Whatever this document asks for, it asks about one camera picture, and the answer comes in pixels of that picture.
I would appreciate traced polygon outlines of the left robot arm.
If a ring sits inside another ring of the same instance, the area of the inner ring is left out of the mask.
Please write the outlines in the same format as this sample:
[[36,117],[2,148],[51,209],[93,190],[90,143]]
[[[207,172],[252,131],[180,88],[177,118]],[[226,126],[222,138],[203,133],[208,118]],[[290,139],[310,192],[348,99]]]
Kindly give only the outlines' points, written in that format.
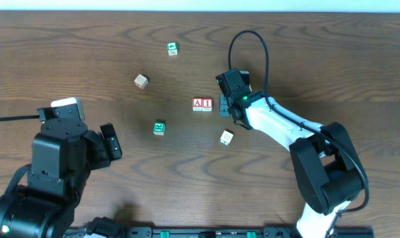
[[31,164],[16,171],[0,197],[0,237],[62,237],[91,171],[121,156],[111,123],[94,132],[80,120],[44,121],[32,143]]

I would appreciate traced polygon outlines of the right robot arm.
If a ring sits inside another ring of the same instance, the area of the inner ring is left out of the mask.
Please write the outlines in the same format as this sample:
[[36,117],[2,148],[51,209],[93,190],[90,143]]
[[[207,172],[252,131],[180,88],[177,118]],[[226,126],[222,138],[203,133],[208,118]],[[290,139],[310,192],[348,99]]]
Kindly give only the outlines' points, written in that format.
[[296,224],[302,237],[333,237],[335,224],[351,212],[351,201],[369,192],[368,178],[345,127],[310,122],[262,91],[252,92],[249,72],[231,69],[216,76],[235,124],[270,136],[290,152],[305,200]]

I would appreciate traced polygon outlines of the red letter A block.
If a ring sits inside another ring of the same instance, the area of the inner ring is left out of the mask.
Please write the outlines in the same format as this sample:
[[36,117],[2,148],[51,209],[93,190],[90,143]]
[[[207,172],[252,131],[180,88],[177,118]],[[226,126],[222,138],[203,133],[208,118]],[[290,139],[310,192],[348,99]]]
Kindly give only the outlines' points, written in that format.
[[203,109],[203,99],[202,98],[193,98],[192,99],[192,110],[193,111],[202,111]]

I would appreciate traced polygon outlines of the red letter I block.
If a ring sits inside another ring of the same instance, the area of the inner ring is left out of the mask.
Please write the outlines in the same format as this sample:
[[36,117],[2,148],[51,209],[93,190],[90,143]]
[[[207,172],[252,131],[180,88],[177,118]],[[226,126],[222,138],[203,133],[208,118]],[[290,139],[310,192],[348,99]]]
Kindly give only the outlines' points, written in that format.
[[204,98],[202,99],[202,110],[203,111],[212,111],[213,109],[213,99]]

